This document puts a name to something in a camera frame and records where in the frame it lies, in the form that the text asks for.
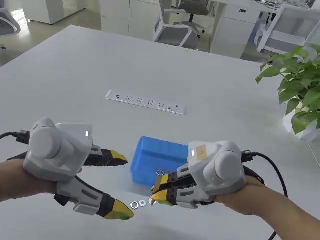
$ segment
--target office chair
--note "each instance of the office chair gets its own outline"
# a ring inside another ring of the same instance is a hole
[[[5,0],[0,0],[0,37],[15,35],[20,33],[20,31],[19,24],[5,7]],[[3,44],[0,44],[0,48],[6,49]]]
[[[254,43],[258,52],[286,54],[296,46],[313,42],[319,29],[320,11],[283,4],[269,26],[260,25]]]
[[[208,16],[209,11],[209,0],[179,0],[177,3],[177,8],[180,10],[185,10],[187,14],[190,14],[189,21],[183,21],[183,25],[187,25],[196,29],[197,37],[200,39],[201,35],[198,29],[202,29],[202,33],[205,33],[205,28],[195,22],[194,16]]]
[[[167,13],[181,14],[186,16],[186,11],[181,9],[165,9],[163,0],[159,0],[160,17],[153,28],[153,41],[186,49],[197,49],[199,39],[197,29],[179,22],[175,25],[166,24],[164,16]]]

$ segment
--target blue container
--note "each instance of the blue container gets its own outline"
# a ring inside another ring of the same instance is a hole
[[[157,170],[175,172],[187,163],[188,146],[151,137],[140,138],[131,164],[132,180],[151,187],[155,184]]]

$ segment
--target white desk surface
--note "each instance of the white desk surface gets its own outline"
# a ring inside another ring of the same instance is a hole
[[[119,151],[129,162],[141,136],[181,144],[234,141],[242,150],[272,158],[290,198],[320,218],[320,169],[307,144],[282,126],[279,81],[264,79],[256,85],[259,66],[69,26],[0,68],[0,129],[28,130],[42,117],[90,123],[94,143]],[[105,100],[111,89],[185,104],[186,115]],[[3,160],[26,149],[10,138],[0,142]],[[247,166],[281,191],[265,160],[257,158]],[[130,164],[85,168],[80,177],[126,204],[148,199],[149,190],[132,183]],[[198,210],[148,205],[124,222],[75,213],[71,205],[60,207],[53,196],[43,194],[2,202],[0,213],[1,238],[6,240],[257,240],[272,233],[261,219],[221,204]]]
[[[260,4],[254,0],[213,0],[217,3],[235,5],[243,8],[255,9],[261,12],[274,13],[276,14],[279,10],[274,8],[266,7],[264,4]]]

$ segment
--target white plant pot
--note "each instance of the white plant pot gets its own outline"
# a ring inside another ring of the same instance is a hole
[[[291,123],[292,117],[295,114],[296,114],[295,111],[292,111],[291,113],[284,116],[283,118],[283,125],[288,132],[293,133],[297,138],[301,140],[306,140],[309,142],[312,142],[316,138],[320,137],[320,128],[317,129],[317,120],[310,123],[310,125],[308,125],[304,131],[299,132],[298,134],[295,134],[294,129],[292,127],[292,123]]]

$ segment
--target power outlet socket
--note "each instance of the power outlet socket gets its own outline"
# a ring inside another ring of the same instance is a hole
[[[112,101],[132,104],[172,114],[185,115],[186,111],[185,106],[180,103],[158,100],[150,96],[141,96],[123,91],[110,90],[105,98]]]

